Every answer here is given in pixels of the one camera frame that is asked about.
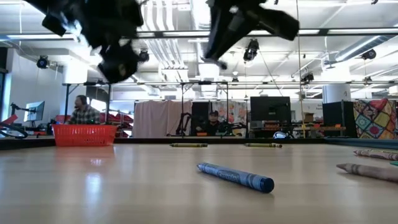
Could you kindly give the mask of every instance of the man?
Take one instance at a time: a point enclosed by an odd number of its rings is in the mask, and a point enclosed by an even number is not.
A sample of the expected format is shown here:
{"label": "man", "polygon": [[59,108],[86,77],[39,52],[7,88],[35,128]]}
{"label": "man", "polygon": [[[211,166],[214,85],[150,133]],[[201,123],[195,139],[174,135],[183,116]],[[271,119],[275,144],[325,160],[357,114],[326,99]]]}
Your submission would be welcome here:
{"label": "man", "polygon": [[75,108],[68,124],[100,124],[100,112],[87,103],[86,96],[76,97]]}
{"label": "man", "polygon": [[213,111],[209,114],[209,120],[206,122],[205,129],[197,127],[198,132],[206,132],[208,136],[216,136],[220,122],[218,121],[218,111]]}

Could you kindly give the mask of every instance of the blue crayon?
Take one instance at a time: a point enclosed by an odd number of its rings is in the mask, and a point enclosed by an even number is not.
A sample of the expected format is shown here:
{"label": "blue crayon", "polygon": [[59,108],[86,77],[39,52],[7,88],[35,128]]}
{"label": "blue crayon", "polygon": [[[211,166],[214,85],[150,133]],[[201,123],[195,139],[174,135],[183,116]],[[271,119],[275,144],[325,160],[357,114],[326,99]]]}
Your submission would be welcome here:
{"label": "blue crayon", "polygon": [[275,186],[274,180],[257,174],[221,167],[206,162],[198,164],[197,167],[204,173],[215,175],[221,179],[245,185],[246,187],[265,193],[271,192]]}

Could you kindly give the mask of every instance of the red plastic basket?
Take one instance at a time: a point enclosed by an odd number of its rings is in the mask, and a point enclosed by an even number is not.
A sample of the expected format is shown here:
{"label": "red plastic basket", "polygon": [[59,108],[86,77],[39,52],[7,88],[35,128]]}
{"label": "red plastic basket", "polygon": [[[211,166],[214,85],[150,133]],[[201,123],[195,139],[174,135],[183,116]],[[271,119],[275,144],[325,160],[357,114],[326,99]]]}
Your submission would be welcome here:
{"label": "red plastic basket", "polygon": [[111,146],[116,134],[112,125],[53,124],[57,146]]}

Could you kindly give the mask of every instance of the computer monitor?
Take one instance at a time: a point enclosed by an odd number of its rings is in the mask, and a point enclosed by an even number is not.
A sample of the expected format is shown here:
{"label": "computer monitor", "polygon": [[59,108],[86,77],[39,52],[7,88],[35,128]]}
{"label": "computer monitor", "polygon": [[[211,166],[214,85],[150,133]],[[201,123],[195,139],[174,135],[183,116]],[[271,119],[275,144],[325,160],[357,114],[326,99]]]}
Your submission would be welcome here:
{"label": "computer monitor", "polygon": [[290,125],[290,97],[252,96],[250,97],[251,121],[278,121]]}
{"label": "computer monitor", "polygon": [[29,111],[25,112],[25,122],[43,120],[44,101],[28,103],[26,104],[26,108],[29,109]]}

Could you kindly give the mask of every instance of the ceiling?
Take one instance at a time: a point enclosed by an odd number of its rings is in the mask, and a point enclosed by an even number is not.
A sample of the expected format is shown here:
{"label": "ceiling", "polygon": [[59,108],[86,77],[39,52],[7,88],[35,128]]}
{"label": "ceiling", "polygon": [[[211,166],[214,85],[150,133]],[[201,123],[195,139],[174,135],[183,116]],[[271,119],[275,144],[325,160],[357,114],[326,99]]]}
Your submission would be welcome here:
{"label": "ceiling", "polygon": [[[166,11],[167,6],[171,1],[172,6],[172,25],[175,30],[192,30],[195,29],[195,22],[209,21],[207,12],[201,11],[199,19],[195,19],[194,10],[203,7],[204,0],[153,0],[153,23],[155,24],[150,30],[162,30],[162,26],[157,24],[156,18],[158,15],[157,5],[162,4],[162,21],[163,26],[167,27]],[[144,8],[144,15],[146,23],[149,22],[148,5]],[[278,5],[273,5],[273,1],[265,4],[266,8],[278,9],[289,13],[299,19],[301,29],[309,28],[357,28],[357,27],[392,27],[398,24],[398,1],[379,1],[372,5],[371,1],[367,0],[352,0],[352,1],[327,1],[327,0],[298,0],[298,13],[296,1],[283,0],[279,1]],[[29,4],[22,1],[8,1],[0,0],[0,34],[43,34],[48,33],[48,30],[41,26],[41,21],[44,15],[38,10],[34,9]],[[251,66],[244,64],[243,53],[247,47],[250,39],[243,38],[236,43],[228,53],[224,54],[222,60],[228,63],[228,69],[220,71],[216,80],[231,81],[236,75],[240,82],[259,82],[276,80],[292,81],[299,80],[300,68],[307,68],[301,71],[301,74],[312,72],[315,80],[331,80],[333,77],[321,76],[325,71],[326,66],[323,65],[328,54],[331,57],[341,51],[355,44],[364,37],[299,37],[293,42],[283,40],[277,37],[261,37],[258,38],[260,43],[260,53],[252,61]],[[150,40],[151,45],[172,45],[175,42],[177,51],[179,52],[184,64],[185,70],[180,70],[186,75],[187,80],[184,81],[198,81],[202,79],[202,73],[198,69],[197,45],[198,41],[195,39],[176,39],[176,40]],[[39,55],[47,54],[52,62],[57,62],[60,65],[67,65],[68,61],[72,59],[82,60],[85,63],[95,66],[100,62],[100,58],[91,52],[87,46],[81,45],[72,40],[46,40],[46,41],[3,41],[0,42],[2,46],[15,47],[21,50],[21,53],[32,60],[35,60]],[[153,51],[148,40],[139,40],[134,43],[134,48],[149,49],[150,60],[139,68],[139,73],[136,74],[139,79],[145,82],[164,82],[164,77],[169,81],[175,81],[168,77],[172,77],[176,71],[165,71],[164,76],[159,75],[159,65],[165,62],[157,59],[159,54]],[[377,57],[373,60],[349,59],[337,66],[349,67],[351,76],[350,80],[362,80],[366,75],[377,74],[383,70],[388,70],[397,65],[398,39],[391,40],[378,45],[374,48],[377,52]],[[168,55],[173,59],[170,48],[166,48]],[[97,72],[91,71],[89,77],[92,79],[101,78]],[[376,76],[372,80],[393,80],[398,78],[398,73],[389,72],[383,75]],[[363,85],[352,86],[352,91],[363,88]],[[373,88],[367,88],[365,91],[374,92],[374,95],[387,96],[389,85],[378,85]],[[240,85],[231,86],[230,89],[236,89],[240,93],[236,95],[258,95],[262,89],[266,89],[270,95],[279,94],[275,85]],[[282,88],[283,95],[297,95],[299,86],[278,86]],[[308,94],[320,93],[322,86],[311,86],[303,90]],[[113,91],[144,91],[138,86],[118,86],[113,88]],[[193,88],[193,91],[203,91],[198,86]]]}

